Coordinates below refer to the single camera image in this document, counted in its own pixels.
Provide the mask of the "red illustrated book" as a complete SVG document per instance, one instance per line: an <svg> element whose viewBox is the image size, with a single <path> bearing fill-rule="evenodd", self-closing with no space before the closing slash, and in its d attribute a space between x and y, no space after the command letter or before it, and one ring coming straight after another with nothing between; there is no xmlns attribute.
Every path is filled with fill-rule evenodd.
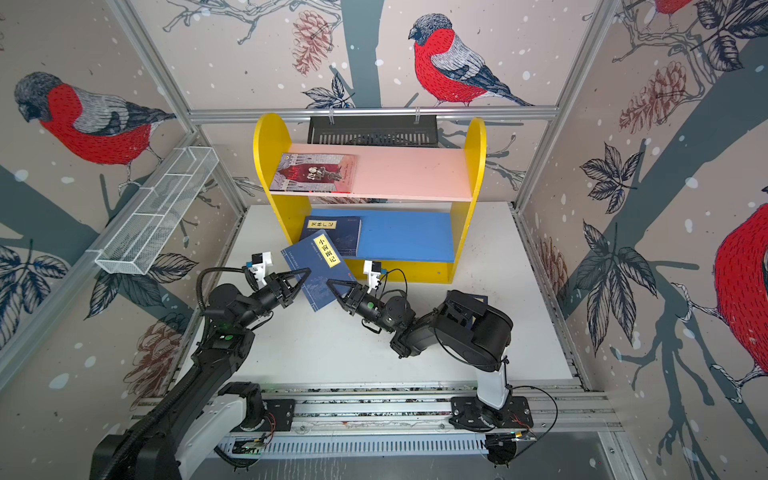
<svg viewBox="0 0 768 480"><path fill-rule="evenodd" d="M357 157L348 154L284 153L271 191L350 193Z"/></svg>

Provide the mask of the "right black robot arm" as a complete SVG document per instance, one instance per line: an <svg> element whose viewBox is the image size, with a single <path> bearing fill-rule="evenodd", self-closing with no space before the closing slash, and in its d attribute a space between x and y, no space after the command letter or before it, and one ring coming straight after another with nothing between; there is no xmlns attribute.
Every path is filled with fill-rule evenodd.
<svg viewBox="0 0 768 480"><path fill-rule="evenodd" d="M442 303L419 316L404 289L380 293L356 281L333 279L326 285L340 306L359 316L366 329L390 333L390 348L399 358L418 356L437 345L476 369L479 402L496 411L506 405L505 352L513 322L503 311L477 295L449 290Z"/></svg>

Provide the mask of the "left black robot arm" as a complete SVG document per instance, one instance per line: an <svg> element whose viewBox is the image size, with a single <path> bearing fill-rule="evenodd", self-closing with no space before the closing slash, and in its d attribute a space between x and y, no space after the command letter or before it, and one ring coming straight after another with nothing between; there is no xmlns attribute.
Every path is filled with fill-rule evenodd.
<svg viewBox="0 0 768 480"><path fill-rule="evenodd" d="M252 461L233 458L220 448L225 436L241 429L260 433L268 443L279 427L290 427L291 404L271 412L259 384L231 378L248 358L256 329L277 307L295 300L311 271L271 273L263 279L249 267L240 271L253 293L245 296L235 285L221 284L208 296L197 296L203 334L190 369L140 421L97 445L91 478L189 479L210 453L236 469L247 469Z"/></svg>

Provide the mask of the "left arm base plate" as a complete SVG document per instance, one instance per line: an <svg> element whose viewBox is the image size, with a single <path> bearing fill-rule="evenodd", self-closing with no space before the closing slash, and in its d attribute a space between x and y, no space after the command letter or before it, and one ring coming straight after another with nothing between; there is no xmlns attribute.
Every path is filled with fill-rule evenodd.
<svg viewBox="0 0 768 480"><path fill-rule="evenodd" d="M288 432L292 428L296 401L293 399L267 399L260 407L246 402L245 418L232 432Z"/></svg>

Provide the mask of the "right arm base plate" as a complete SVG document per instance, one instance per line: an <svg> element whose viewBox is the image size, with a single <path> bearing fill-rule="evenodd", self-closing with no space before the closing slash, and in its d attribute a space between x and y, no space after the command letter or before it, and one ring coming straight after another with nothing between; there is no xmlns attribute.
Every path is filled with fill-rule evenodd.
<svg viewBox="0 0 768 480"><path fill-rule="evenodd" d="M508 396L504 405L494 409L477 396L451 398L449 423L456 429L475 433L494 429L523 429L533 427L528 400L522 396Z"/></svg>

